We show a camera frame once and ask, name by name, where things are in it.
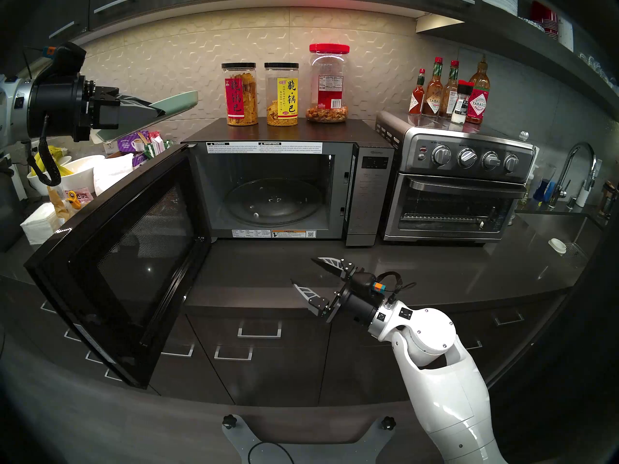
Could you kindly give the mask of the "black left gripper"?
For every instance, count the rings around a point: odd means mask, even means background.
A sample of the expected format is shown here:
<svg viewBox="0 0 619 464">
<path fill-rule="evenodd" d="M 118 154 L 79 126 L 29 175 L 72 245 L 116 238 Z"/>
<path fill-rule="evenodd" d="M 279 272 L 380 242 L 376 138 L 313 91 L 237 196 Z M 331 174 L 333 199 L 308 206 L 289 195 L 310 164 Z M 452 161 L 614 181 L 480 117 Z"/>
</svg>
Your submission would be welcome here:
<svg viewBox="0 0 619 464">
<path fill-rule="evenodd" d="M 95 85 L 83 75 L 36 82 L 28 106 L 30 138 L 71 137 L 89 140 L 95 130 L 142 130 L 166 118 L 165 110 L 118 88 Z"/>
</svg>

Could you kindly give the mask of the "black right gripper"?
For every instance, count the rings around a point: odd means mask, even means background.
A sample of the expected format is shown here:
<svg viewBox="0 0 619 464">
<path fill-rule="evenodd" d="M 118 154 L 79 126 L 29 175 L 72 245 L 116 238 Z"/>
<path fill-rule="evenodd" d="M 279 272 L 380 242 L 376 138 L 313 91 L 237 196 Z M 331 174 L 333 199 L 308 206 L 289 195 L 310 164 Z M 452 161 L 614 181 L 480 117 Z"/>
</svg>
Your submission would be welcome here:
<svg viewBox="0 0 619 464">
<path fill-rule="evenodd" d="M 376 275 L 354 275 L 358 267 L 345 259 L 313 257 L 312 261 L 326 272 L 339 277 L 344 286 L 336 293 L 332 304 L 307 286 L 291 280 L 293 287 L 306 301 L 306 307 L 316 316 L 332 322 L 338 313 L 350 314 L 354 319 L 369 326 L 385 300 L 385 286 Z"/>
</svg>

